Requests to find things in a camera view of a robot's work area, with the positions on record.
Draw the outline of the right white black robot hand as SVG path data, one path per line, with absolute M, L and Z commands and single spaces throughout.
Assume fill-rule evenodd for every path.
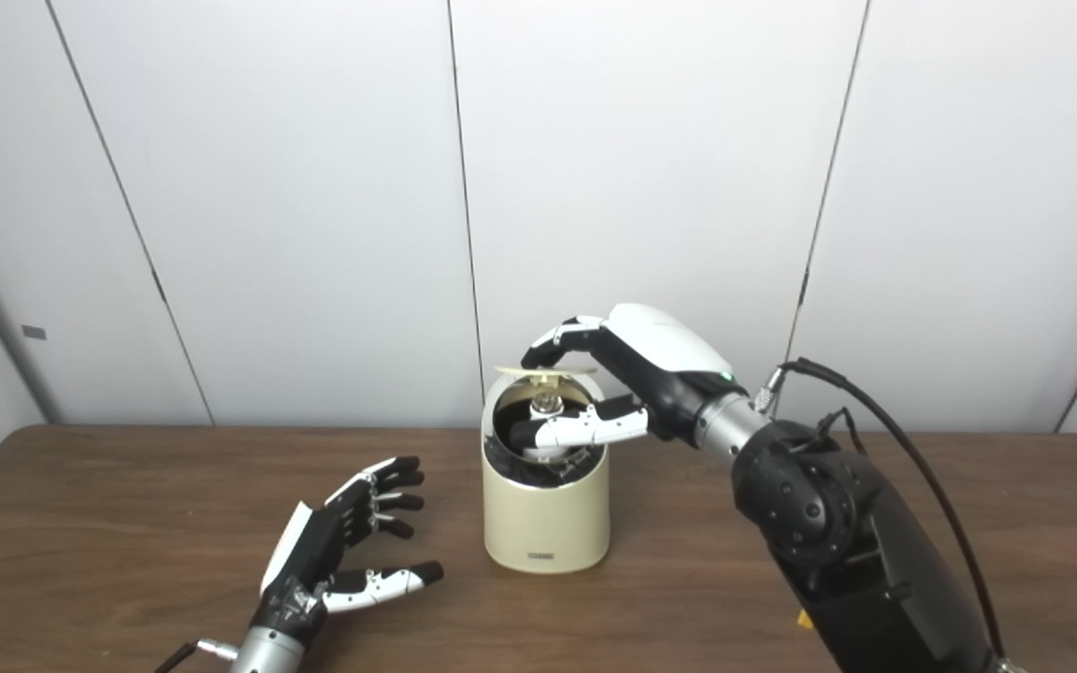
M 645 304 L 617 304 L 607 318 L 574 316 L 527 349 L 524 369 L 553 369 L 570 352 L 584 352 L 628 393 L 593 402 L 578 412 L 520 422 L 514 449 L 551 455 L 556 449 L 654 435 L 700 449 L 697 431 L 712 402 L 743 394 L 729 362 L 687 325 Z

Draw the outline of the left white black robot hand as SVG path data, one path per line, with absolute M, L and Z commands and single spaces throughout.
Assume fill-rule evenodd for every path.
M 414 529 L 393 511 L 418 511 L 424 499 L 406 487 L 424 482 L 418 455 L 389 457 L 359 469 L 317 508 L 305 502 L 275 546 L 260 583 L 252 629 L 311 646 L 332 614 L 367 609 L 415 593 L 444 578 L 437 561 L 412 566 L 342 570 L 342 557 L 373 534 L 410 539 Z

